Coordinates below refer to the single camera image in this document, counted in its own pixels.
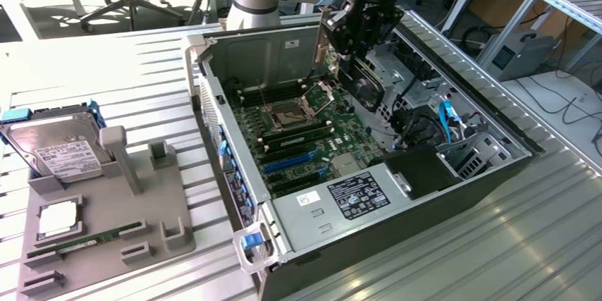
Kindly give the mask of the green graphics card with bracket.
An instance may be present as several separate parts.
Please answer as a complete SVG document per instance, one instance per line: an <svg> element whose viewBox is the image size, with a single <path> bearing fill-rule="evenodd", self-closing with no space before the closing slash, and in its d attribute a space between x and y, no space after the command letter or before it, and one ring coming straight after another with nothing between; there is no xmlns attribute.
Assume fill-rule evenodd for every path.
<svg viewBox="0 0 602 301"><path fill-rule="evenodd" d="M374 112L384 98L384 87L366 63L362 60L364 52L344 54L334 52L336 37L345 33L345 25L337 25L342 21L344 11L332 12L329 6L321 6L318 28L316 35L316 46L312 56L312 70L318 66L332 66L330 73L358 102L369 111Z"/></svg>

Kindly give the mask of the grey metal disk bay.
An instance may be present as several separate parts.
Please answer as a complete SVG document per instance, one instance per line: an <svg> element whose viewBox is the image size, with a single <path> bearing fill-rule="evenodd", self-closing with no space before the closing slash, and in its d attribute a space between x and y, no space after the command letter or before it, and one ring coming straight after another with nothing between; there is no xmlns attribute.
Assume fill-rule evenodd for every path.
<svg viewBox="0 0 602 301"><path fill-rule="evenodd" d="M401 41L377 45L368 52L366 62L384 89L376 116L388 128L393 112L431 103L431 98L444 89L445 80Z"/></svg>

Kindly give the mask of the open PC case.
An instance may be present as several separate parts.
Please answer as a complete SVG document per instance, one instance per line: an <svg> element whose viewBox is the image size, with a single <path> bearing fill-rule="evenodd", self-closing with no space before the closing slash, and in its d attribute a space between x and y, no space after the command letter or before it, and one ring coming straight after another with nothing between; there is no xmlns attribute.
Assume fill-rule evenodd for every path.
<svg viewBox="0 0 602 301"><path fill-rule="evenodd" d="M258 176L230 100L237 90L256 90L257 83L270 88L296 80L333 81L349 94L330 73L332 66L312 70L317 28L316 23L300 23L186 38L186 69L198 71L196 104L236 212L233 248L241 269L258 280L260 301L282 301L465 211L521 172L541 152L536 142L480 93L491 85L483 70L436 29L413 12L407 12L373 47L405 42L445 80L444 89L431 103L396 110L388 128L381 126L376 112L369 112L353 97L352 102L360 106L357 117L362 124L382 128L388 134L382 138L385 154L416 145L432 145L461 181L411 199L409 209L362 231L310 252L294 254L273 209L273 200L280 197L270 196ZM368 52L362 57L366 64ZM384 164L382 155L369 161L368 167ZM242 250L240 238L254 232L261 233L264 243Z"/></svg>

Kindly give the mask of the metal socket cover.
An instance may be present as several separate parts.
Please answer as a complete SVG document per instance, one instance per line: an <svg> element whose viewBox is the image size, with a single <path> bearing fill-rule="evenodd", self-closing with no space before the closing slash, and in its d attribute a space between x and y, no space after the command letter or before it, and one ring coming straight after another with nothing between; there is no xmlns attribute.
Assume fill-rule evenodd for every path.
<svg viewBox="0 0 602 301"><path fill-rule="evenodd" d="M324 81L317 81L300 96L298 103L304 113L310 117L316 117L333 100L330 86Z"/></svg>

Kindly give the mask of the thin locking lever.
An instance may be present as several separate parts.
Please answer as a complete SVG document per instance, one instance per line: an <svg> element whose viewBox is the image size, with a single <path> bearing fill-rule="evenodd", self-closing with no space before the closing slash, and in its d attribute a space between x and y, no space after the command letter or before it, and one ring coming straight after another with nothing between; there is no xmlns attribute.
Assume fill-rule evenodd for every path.
<svg viewBox="0 0 602 301"><path fill-rule="evenodd" d="M260 98L261 98L261 101L262 101L264 111L265 112L270 112L270 108L269 108L268 102L265 100L265 85L257 83L257 90L258 90L258 95L260 95Z"/></svg>

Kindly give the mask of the CPU socket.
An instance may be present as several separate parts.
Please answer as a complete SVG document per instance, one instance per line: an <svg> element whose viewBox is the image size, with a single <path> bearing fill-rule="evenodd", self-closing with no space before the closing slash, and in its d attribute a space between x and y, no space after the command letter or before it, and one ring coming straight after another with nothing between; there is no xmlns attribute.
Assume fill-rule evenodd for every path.
<svg viewBox="0 0 602 301"><path fill-rule="evenodd" d="M273 106L269 112L276 130L284 130L302 124L306 124L309 118L301 107L296 104L282 104Z"/></svg>

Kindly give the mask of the green motherboard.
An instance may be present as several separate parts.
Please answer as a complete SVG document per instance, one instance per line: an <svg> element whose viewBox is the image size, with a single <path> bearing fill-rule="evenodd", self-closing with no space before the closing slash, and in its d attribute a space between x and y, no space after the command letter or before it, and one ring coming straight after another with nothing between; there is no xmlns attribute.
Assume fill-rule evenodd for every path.
<svg viewBox="0 0 602 301"><path fill-rule="evenodd" d="M310 85L324 81L332 88L333 102L316 115L306 124L276 130L264 111L258 90L237 90L230 100L233 117L237 121L244 141L249 147L258 176L273 198L282 197L318 183L341 177L333 167L332 158L340 154L350 153L361 169L368 167L369 161L385 154L384 140L388 135L384 129L372 128L362 124L357 117L358 104L352 102L352 96L333 81L296 80L270 88L265 88L265 100L269 108L282 104L296 104ZM272 149L265 146L269 140L294 135L310 130L329 128L329 136L304 142L298 145ZM280 162L306 152L316 151L312 162L264 174L262 168L268 164Z"/></svg>

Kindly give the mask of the installed RAM stick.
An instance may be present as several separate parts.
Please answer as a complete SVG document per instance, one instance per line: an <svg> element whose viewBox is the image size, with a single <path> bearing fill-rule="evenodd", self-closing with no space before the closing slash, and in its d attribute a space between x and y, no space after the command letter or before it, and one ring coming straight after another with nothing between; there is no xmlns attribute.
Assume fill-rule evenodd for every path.
<svg viewBox="0 0 602 301"><path fill-rule="evenodd" d="M265 146L272 149L280 149L284 147L290 147L294 145L298 145L304 142L309 142L312 140L320 139L322 137L329 136L329 128L320 129L320 130L310 130L306 132L297 133L294 135L288 135L280 138L276 138L273 140L269 140L265 143Z"/></svg>

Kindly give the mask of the black plastic shroud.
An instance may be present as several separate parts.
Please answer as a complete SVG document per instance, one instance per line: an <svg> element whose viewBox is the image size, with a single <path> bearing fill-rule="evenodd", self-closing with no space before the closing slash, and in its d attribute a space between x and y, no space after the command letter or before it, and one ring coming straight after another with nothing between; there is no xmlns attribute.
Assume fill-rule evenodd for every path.
<svg viewBox="0 0 602 301"><path fill-rule="evenodd" d="M389 152L380 157L392 174L400 174L409 191L409 199L417 199L461 180L445 166L432 145L416 145L408 149Z"/></svg>

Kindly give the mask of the blue expansion slot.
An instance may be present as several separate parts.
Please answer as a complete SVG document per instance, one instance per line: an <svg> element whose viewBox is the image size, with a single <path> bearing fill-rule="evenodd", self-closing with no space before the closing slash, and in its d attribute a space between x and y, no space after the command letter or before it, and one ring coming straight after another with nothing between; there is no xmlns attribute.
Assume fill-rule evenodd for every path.
<svg viewBox="0 0 602 301"><path fill-rule="evenodd" d="M294 156L289 159L281 160L280 162L268 164L262 168L262 173L264 174L273 173L276 171L290 168L293 166L309 163L309 162L312 162L312 160L314 158L314 154L316 154L316 151L310 151L300 156Z"/></svg>

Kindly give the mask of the grey power supply unit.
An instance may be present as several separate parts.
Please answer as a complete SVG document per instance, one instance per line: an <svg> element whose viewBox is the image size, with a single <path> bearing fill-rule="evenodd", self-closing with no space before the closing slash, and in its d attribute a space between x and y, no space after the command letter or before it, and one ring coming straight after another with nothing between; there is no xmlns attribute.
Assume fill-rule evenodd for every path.
<svg viewBox="0 0 602 301"><path fill-rule="evenodd" d="M310 252L409 209L409 190L404 177L377 164L274 199L290 251Z"/></svg>

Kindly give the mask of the blue case latch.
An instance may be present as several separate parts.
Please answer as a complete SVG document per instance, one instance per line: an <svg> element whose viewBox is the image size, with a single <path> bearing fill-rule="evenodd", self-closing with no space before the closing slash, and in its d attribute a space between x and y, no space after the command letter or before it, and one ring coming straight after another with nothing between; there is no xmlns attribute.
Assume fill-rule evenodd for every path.
<svg viewBox="0 0 602 301"><path fill-rule="evenodd" d="M264 243L262 235L260 232L248 233L240 238L240 246L242 250L250 250Z"/></svg>

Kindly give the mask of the silver hard disk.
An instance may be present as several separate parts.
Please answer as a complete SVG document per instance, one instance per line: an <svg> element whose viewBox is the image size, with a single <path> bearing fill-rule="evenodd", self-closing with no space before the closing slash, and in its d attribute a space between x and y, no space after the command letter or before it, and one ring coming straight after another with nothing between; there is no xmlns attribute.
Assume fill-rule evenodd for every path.
<svg viewBox="0 0 602 301"><path fill-rule="evenodd" d="M63 183L93 178L113 160L100 146L97 117L90 111L0 122L0 136L38 177Z"/></svg>

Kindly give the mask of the blue disk caddy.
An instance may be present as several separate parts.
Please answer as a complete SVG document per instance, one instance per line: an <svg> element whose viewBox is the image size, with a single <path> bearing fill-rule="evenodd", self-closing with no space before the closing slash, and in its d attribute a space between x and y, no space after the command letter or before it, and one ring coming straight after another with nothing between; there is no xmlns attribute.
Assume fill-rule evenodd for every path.
<svg viewBox="0 0 602 301"><path fill-rule="evenodd" d="M0 136L22 149L87 142L100 149L100 129L106 124L93 100L69 106L10 109L0 118Z"/></svg>

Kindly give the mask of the grey plastic parts rack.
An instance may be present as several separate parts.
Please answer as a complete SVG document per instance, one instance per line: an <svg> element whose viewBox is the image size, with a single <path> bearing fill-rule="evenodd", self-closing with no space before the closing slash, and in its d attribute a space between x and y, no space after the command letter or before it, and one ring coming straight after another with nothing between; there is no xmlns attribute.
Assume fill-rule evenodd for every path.
<svg viewBox="0 0 602 301"><path fill-rule="evenodd" d="M122 126L100 130L100 146L114 159L101 166L97 177L73 183L59 183L51 176L27 181L17 301L49 300L194 249L174 149L156 142L128 153L125 141ZM66 201L77 205L77 223L67 232L42 237L39 210ZM136 221L141 226L109 242L26 258L27 252Z"/></svg>

